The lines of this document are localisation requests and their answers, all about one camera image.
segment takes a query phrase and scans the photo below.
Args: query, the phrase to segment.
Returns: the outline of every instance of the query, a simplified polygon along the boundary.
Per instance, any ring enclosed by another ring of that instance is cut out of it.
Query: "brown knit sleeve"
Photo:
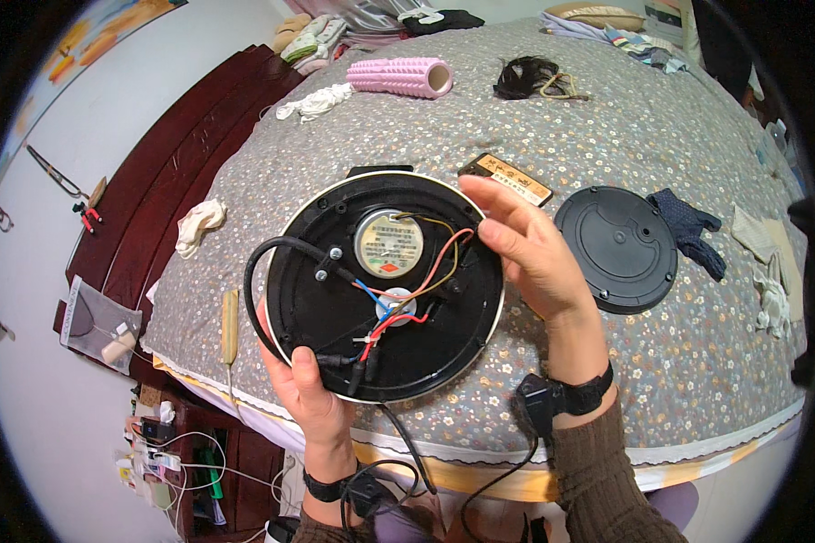
[[[619,400],[586,425],[553,431],[558,503],[571,541],[685,541],[649,505],[625,454]]]
[[[366,523],[354,528],[357,541],[370,541],[369,528]],[[350,538],[341,527],[329,526],[312,519],[302,509],[302,524],[296,530],[292,543],[350,543]]]

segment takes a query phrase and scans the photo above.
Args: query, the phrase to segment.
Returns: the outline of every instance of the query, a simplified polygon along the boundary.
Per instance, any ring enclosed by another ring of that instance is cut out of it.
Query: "floral bedspread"
[[[544,207],[550,216],[574,191],[606,184],[640,195],[670,187],[720,218],[721,230],[704,239],[728,263],[724,280],[716,283],[680,255],[674,287],[660,304],[637,315],[603,315],[626,439],[631,448],[695,445],[669,458],[658,449],[653,457],[675,462],[724,448],[713,445],[722,436],[748,430],[747,440],[769,430],[761,425],[802,396],[788,372],[805,350],[805,332],[797,322],[791,337],[776,340],[754,328],[754,260],[733,240],[730,224],[735,202],[752,216],[784,218],[801,196],[797,183],[762,169],[753,153],[760,127],[700,68],[664,75],[612,46],[548,36],[539,27],[524,19],[415,38],[374,54],[349,50],[310,76],[284,100],[344,82],[349,64],[362,58],[440,57],[455,86],[435,101],[357,93],[305,124],[298,115],[278,121],[266,114],[208,195],[226,203],[226,222],[190,260],[174,256],[160,279],[145,349],[180,370],[226,382],[222,293],[240,288],[253,248],[280,233],[306,199],[356,165],[410,163],[455,185],[456,171],[488,151],[554,189]],[[493,97],[501,59],[522,55],[551,58],[592,100]],[[805,237],[786,226],[802,269]],[[257,271],[259,296],[265,266]],[[254,332],[246,318],[241,324],[235,387],[264,409],[277,406]],[[474,365],[435,393],[393,408],[421,450],[445,460],[459,459],[459,450],[473,451],[472,458],[524,451],[509,399],[526,372],[544,363],[545,341],[542,323],[508,286],[498,327]],[[393,435],[374,406],[359,411],[358,428]]]

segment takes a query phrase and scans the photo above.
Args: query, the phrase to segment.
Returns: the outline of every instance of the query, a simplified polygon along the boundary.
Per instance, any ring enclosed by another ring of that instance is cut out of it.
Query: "white wall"
[[[540,11],[569,0],[429,0],[440,10],[467,10],[486,21],[486,24],[505,23],[522,17],[537,16]],[[600,3],[618,6],[645,16],[643,0],[601,0]]]
[[[196,81],[291,15],[280,0],[192,0],[91,65],[28,141],[82,190],[115,172],[141,136]],[[46,520],[65,541],[173,541],[160,511],[119,483],[112,451],[135,385],[58,344],[54,309],[81,232],[74,200],[22,150],[0,185],[14,221],[0,232],[0,424]]]

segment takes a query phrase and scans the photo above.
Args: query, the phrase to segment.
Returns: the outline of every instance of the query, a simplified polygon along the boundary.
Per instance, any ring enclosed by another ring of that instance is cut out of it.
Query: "black power cord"
[[[367,473],[384,464],[394,464],[396,466],[403,466],[411,470],[413,472],[413,484],[410,487],[405,495],[403,495],[398,501],[396,501],[393,505],[386,507],[384,509],[374,509],[374,506],[377,505],[373,502],[374,498],[378,498],[380,496],[380,491],[375,488],[376,486],[381,488],[383,492],[388,493],[386,487],[377,483],[372,477],[371,481],[367,481],[368,484],[366,485],[358,485],[356,484],[359,480],[362,480],[368,477]],[[347,504],[351,504],[354,506],[354,509],[357,509],[357,505],[369,510],[367,514],[363,512],[361,515],[363,518],[367,518],[368,516],[377,516],[379,514],[389,513],[394,509],[400,507],[408,498],[412,497],[416,492],[417,485],[420,484],[420,474],[417,472],[416,467],[412,466],[408,462],[397,461],[397,460],[382,460],[377,462],[372,462],[367,466],[359,469],[356,473],[354,473],[353,477],[348,480],[348,483],[344,486],[344,491],[341,493],[341,500],[340,500],[340,511],[341,511],[341,528],[344,530],[344,533],[348,535],[348,539],[350,539],[351,543],[357,543],[356,537],[354,536],[353,530],[348,525],[348,516],[347,516]]]
[[[420,457],[420,453],[417,452],[416,447],[413,446],[413,440],[410,439],[410,435],[408,434],[408,429],[404,427],[402,422],[399,420],[398,417],[395,416],[395,413],[383,403],[378,404],[380,407],[380,411],[383,412],[384,415],[387,416],[390,422],[393,423],[395,426],[395,431],[399,433],[404,440],[405,445],[407,445],[407,450],[410,451],[411,458],[413,458],[413,462],[416,464],[416,469],[420,472],[420,476],[422,477],[422,482],[425,483],[426,488],[428,489],[429,494],[438,494],[438,487],[428,479],[428,473],[426,473],[426,468],[422,464],[422,458]]]
[[[284,361],[278,353],[278,347],[275,346],[274,342],[269,339],[268,334],[262,328],[260,323],[260,319],[256,316],[256,302],[254,302],[254,292],[253,292],[253,282],[254,282],[254,270],[256,268],[256,264],[262,258],[262,255],[265,255],[273,248],[277,247],[290,247],[300,250],[305,255],[310,256],[311,258],[315,259],[317,262],[323,262],[326,260],[326,253],[311,245],[308,242],[300,240],[298,238],[294,238],[291,236],[278,236],[266,240],[265,242],[261,243],[254,252],[251,253],[250,257],[248,258],[248,265],[245,266],[245,273],[244,273],[244,300],[245,300],[245,309],[248,310],[248,317],[250,319],[251,326],[254,327],[254,331],[256,335],[260,338],[263,346],[268,349],[268,352],[272,355],[278,357],[278,360]],[[335,264],[335,272],[345,279],[347,282],[354,282],[356,281],[356,277],[351,274],[346,268]],[[356,542],[356,537],[353,534],[353,531],[348,526],[348,519],[347,519],[347,504],[351,503],[354,505],[361,504],[361,506],[366,510],[369,511],[370,515],[378,515],[378,514],[385,514],[396,507],[402,505],[407,499],[417,496],[420,494],[416,493],[417,485],[420,483],[420,479],[422,479],[423,483],[426,485],[426,489],[431,494],[438,494],[438,488],[435,484],[428,478],[428,473],[426,472],[425,466],[422,463],[422,458],[420,457],[419,452],[417,452],[416,447],[413,445],[413,440],[411,440],[410,435],[408,434],[408,429],[405,429],[402,422],[398,419],[397,416],[392,412],[392,410],[383,403],[378,404],[380,407],[380,411],[383,412],[384,415],[387,416],[390,422],[393,423],[396,432],[402,437],[404,440],[405,445],[407,445],[407,450],[410,451],[411,458],[413,458],[414,464],[416,466],[412,466],[408,462],[398,461],[398,460],[382,460],[378,462],[372,462],[371,464],[363,467],[359,471],[354,474],[353,477],[350,478],[348,484],[345,485],[344,492],[341,494],[340,500],[340,512],[341,512],[341,527],[344,529],[345,533],[348,535],[350,541]],[[478,543],[483,543],[473,532],[471,529],[467,527],[467,520],[465,517],[467,506],[471,503],[474,499],[476,499],[480,494],[485,492],[490,486],[494,485],[495,483],[503,480],[504,478],[512,475],[514,472],[522,468],[525,464],[531,461],[531,457],[534,456],[534,453],[537,452],[538,447],[538,437],[536,434],[532,434],[531,436],[531,450],[528,451],[528,455],[525,459],[520,462],[519,464],[513,466],[507,472],[501,473],[498,477],[494,478],[493,480],[489,481],[486,485],[480,487],[476,492],[468,496],[465,503],[462,504],[462,507],[459,512],[459,516],[461,519],[462,527],[465,529],[465,533],[467,533],[474,541]],[[375,467],[381,466],[383,464],[395,464],[397,466],[407,467],[408,469],[413,472],[413,485],[410,487],[409,491],[405,493],[398,501],[396,501],[393,505],[386,507],[381,510],[374,509],[374,500],[380,498],[381,494],[380,489],[376,487],[374,484],[371,484],[371,481],[366,481],[363,484],[357,484],[358,481],[362,480],[365,477],[368,477],[367,473],[370,472]]]
[[[244,299],[245,299],[245,309],[248,310],[248,317],[250,318],[250,324],[254,327],[254,331],[256,332],[257,337],[260,338],[262,344],[268,349],[268,352],[277,357],[279,360],[283,359],[278,354],[281,351],[278,350],[278,347],[274,345],[274,342],[268,338],[268,334],[265,330],[262,329],[262,325],[260,324],[260,319],[256,316],[256,302],[254,302],[254,270],[256,269],[256,264],[262,258],[262,255],[268,253],[271,249],[276,247],[290,247],[294,249],[300,250],[302,253],[310,256],[311,258],[315,259],[317,262],[323,262],[326,260],[327,255],[326,253],[320,249],[311,245],[308,242],[300,240],[297,237],[291,237],[289,235],[279,235],[278,237],[273,237],[271,239],[266,240],[265,242],[261,243],[254,252],[250,254],[248,258],[248,264],[245,266],[245,274],[244,274]],[[341,276],[347,282],[354,282],[356,281],[356,276],[351,274],[347,268],[339,266],[335,262],[332,262],[332,265],[335,269],[335,272]]]
[[[467,527],[467,518],[465,517],[465,514],[467,512],[467,505],[471,503],[471,501],[473,501],[475,498],[477,498],[480,494],[486,492],[486,490],[489,489],[490,486],[494,485],[497,482],[500,482],[501,480],[505,479],[506,477],[509,477],[510,475],[513,475],[525,464],[531,462],[531,457],[534,456],[534,453],[537,452],[537,446],[540,440],[538,440],[537,435],[534,434],[531,435],[530,440],[531,448],[528,451],[528,454],[525,455],[525,458],[522,459],[522,462],[516,464],[515,466],[511,467],[508,471],[501,473],[498,477],[495,477],[485,485],[478,488],[473,494],[467,497],[467,500],[465,500],[465,503],[463,503],[462,507],[459,509],[459,518],[462,523],[462,528],[465,530],[465,533],[467,533],[468,536],[470,536],[471,539],[473,539],[477,543],[485,542],[482,539],[478,538],[476,535],[474,535],[474,532],[471,531],[471,528]]]

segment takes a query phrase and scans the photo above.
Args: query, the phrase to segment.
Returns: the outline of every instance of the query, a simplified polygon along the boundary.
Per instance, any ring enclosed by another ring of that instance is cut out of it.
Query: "hand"
[[[262,328],[268,332],[263,302],[256,308]],[[356,411],[353,404],[323,388],[320,367],[314,352],[307,347],[293,350],[288,366],[260,343],[274,392],[305,434],[305,471],[322,483],[332,483],[356,473],[356,453],[350,438],[350,425]],[[330,526],[341,526],[338,502],[323,503],[305,492],[302,503],[312,519]],[[351,526],[361,523],[352,511]]]
[[[498,181],[461,176],[462,192],[487,216],[479,238],[501,255],[507,278],[547,325],[555,380],[581,385],[607,370],[600,314],[580,266],[546,213]]]
[[[256,315],[262,328],[268,331],[262,302],[256,309]],[[350,440],[350,425],[355,417],[353,405],[323,388],[314,352],[307,347],[297,347],[291,357],[291,367],[269,353],[262,342],[259,343],[272,388],[302,427],[306,443],[331,445]]]
[[[580,266],[546,213],[498,181],[461,176],[462,192],[490,217],[478,234],[504,260],[522,299],[548,326],[597,313]]]

